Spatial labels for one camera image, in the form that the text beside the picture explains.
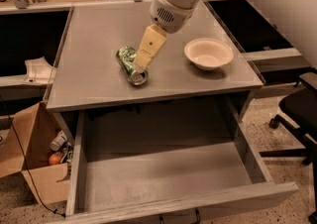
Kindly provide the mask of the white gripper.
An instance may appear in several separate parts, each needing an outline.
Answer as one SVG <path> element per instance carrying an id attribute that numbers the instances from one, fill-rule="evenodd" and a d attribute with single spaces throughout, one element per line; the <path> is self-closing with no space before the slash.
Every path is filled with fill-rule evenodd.
<path id="1" fill-rule="evenodd" d="M 178 32 L 192 16 L 194 0 L 153 0 L 150 14 L 155 25 L 146 28 L 133 61 L 133 69 L 144 72 L 166 42 L 166 33 Z"/>

